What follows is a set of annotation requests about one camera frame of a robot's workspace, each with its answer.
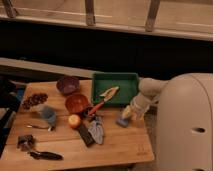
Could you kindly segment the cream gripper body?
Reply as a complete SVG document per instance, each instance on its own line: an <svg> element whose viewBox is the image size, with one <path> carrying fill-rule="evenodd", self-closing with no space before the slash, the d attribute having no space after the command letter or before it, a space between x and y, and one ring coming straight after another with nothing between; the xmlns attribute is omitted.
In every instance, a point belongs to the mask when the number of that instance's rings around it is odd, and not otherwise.
<svg viewBox="0 0 213 171"><path fill-rule="evenodd" d="M132 111L136 114L137 119L141 119L148 111L151 100L141 93L138 93L130 102Z"/></svg>

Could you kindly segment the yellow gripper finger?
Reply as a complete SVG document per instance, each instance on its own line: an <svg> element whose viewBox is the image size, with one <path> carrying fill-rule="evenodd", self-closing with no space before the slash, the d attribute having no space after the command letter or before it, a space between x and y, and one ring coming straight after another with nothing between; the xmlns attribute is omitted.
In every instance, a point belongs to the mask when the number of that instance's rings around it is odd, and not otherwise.
<svg viewBox="0 0 213 171"><path fill-rule="evenodd" d="M128 119L132 116L132 109L129 105L126 106L126 108L123 110L121 118L122 119Z"/></svg>

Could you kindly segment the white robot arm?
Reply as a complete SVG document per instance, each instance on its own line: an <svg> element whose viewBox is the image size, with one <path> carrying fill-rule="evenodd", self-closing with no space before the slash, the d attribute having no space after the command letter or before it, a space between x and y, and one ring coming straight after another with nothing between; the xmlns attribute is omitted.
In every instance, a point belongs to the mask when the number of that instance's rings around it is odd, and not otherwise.
<svg viewBox="0 0 213 171"><path fill-rule="evenodd" d="M213 74L143 78L130 112L157 106L157 171L213 171Z"/></svg>

